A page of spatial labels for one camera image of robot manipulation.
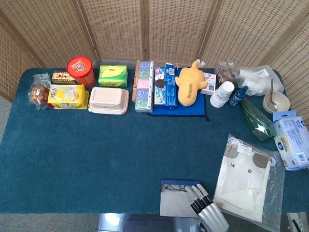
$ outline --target paper cup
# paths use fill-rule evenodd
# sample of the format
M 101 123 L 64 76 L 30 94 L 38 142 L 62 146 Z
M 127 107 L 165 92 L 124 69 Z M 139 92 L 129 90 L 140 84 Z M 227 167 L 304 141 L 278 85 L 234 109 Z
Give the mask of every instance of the paper cup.
M 234 84 L 230 81 L 223 82 L 222 85 L 214 92 L 213 95 L 221 102 L 226 102 L 230 98 L 231 93 L 234 90 Z
M 212 94 L 211 96 L 211 105 L 213 107 L 216 107 L 216 108 L 220 108 L 222 106 L 224 106 L 224 104 L 228 101 L 228 99 L 226 101 L 220 101 L 216 98 L 215 94 Z

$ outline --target white towel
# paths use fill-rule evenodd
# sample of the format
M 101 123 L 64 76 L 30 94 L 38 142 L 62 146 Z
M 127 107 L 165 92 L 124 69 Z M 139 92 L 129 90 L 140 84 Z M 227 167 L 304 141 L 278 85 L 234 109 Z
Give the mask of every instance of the white towel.
M 254 151 L 238 152 L 237 148 L 235 144 L 225 148 L 213 200 L 227 211 L 262 222 L 271 161 Z

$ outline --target red lid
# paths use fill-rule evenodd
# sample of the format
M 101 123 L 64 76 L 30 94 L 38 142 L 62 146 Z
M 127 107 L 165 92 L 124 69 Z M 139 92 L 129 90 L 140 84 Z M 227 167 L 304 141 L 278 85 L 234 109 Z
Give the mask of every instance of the red lid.
M 67 72 L 74 78 L 84 78 L 92 71 L 92 63 L 87 57 L 75 57 L 67 64 Z

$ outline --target blue cloth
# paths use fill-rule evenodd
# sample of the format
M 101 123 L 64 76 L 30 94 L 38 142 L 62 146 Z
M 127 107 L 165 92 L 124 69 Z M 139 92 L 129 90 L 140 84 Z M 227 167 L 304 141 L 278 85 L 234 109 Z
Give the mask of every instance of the blue cloth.
M 1 213 L 158 214 L 161 179 L 200 180 L 213 196 L 229 133 L 276 150 L 253 137 L 239 105 L 214 108 L 209 96 L 211 122 L 136 113 L 131 101 L 124 115 L 36 111 L 32 75 L 55 70 L 64 69 L 29 69 L 20 79 L 0 145 Z M 133 79 L 128 70 L 130 94 Z M 263 97 L 248 99 L 262 109 Z M 308 211 L 308 198 L 308 170 L 286 172 L 282 211 Z
M 177 107 L 175 110 L 154 108 L 153 112 L 149 114 L 153 116 L 205 116 L 204 94 L 199 93 L 195 103 L 188 107 L 181 105 L 177 99 Z

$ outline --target green box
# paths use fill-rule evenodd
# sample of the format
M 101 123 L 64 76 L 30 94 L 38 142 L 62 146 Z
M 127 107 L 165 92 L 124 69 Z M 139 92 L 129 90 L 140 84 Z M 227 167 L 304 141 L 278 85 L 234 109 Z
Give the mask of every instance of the green box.
M 100 65 L 98 83 L 102 87 L 127 87 L 126 65 Z

